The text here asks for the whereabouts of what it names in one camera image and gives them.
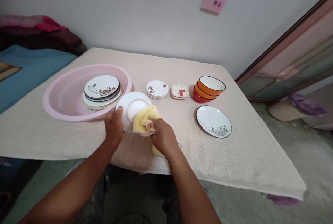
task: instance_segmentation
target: white tablecloth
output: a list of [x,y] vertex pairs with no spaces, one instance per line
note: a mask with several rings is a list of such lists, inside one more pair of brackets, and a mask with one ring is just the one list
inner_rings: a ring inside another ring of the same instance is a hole
[[[232,133],[225,139],[214,138],[199,127],[194,113],[201,104],[193,99],[175,100],[170,95],[152,99],[162,118],[173,127],[197,177],[303,199],[304,181],[227,70],[180,59],[91,48],[0,115],[0,156],[43,160],[88,157],[105,137],[103,121],[69,123],[54,119],[44,111],[42,97],[61,74],[96,63],[124,68],[135,91],[143,93],[150,80],[162,80],[169,87],[183,84],[190,93],[202,75],[222,80],[227,89],[210,105],[222,110],[231,121]],[[170,173],[166,159],[152,154],[150,138],[134,134],[125,134],[110,163],[138,172]]]

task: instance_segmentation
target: purple object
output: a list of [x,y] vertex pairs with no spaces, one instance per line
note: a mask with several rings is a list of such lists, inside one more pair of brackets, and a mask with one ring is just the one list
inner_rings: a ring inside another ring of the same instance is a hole
[[326,111],[313,99],[301,94],[292,94],[288,99],[303,114],[313,116],[325,116]]
[[273,201],[277,205],[285,205],[285,206],[295,205],[300,202],[300,200],[297,200],[297,199],[294,199],[291,197],[276,196],[273,194],[268,194],[267,198],[270,199],[271,201]]

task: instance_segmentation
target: pink basin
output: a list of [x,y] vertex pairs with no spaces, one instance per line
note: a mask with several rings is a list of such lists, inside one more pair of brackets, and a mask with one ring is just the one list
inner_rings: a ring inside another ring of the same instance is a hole
[[43,107],[52,117],[68,122],[84,122],[101,119],[116,106],[90,112],[82,103],[82,93],[86,83],[100,75],[115,76],[123,89],[123,95],[132,89],[132,80],[122,68],[109,64],[93,64],[83,66],[63,74],[54,80],[43,96]]

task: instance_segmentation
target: orange bowl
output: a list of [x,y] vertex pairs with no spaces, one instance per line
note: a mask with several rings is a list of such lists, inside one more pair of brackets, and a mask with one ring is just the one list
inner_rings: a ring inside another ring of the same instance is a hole
[[193,90],[193,99],[198,102],[198,103],[207,103],[207,102],[210,102],[212,100],[207,100],[207,99],[204,99],[202,97],[200,97],[196,92],[195,90]]
[[201,89],[199,89],[198,83],[196,85],[194,85],[194,90],[200,97],[207,99],[207,100],[213,100],[217,97],[217,96],[210,96],[210,95],[206,94],[205,92],[203,92]]
[[202,92],[210,96],[218,96],[226,89],[223,82],[211,76],[200,77],[197,84]]

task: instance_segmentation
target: person's left hand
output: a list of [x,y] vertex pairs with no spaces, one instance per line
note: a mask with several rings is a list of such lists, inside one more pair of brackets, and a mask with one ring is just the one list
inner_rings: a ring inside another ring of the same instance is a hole
[[105,117],[105,142],[119,145],[124,138],[123,124],[121,121],[121,114],[123,112],[123,107],[119,106],[117,111],[116,108],[110,110],[108,115]]

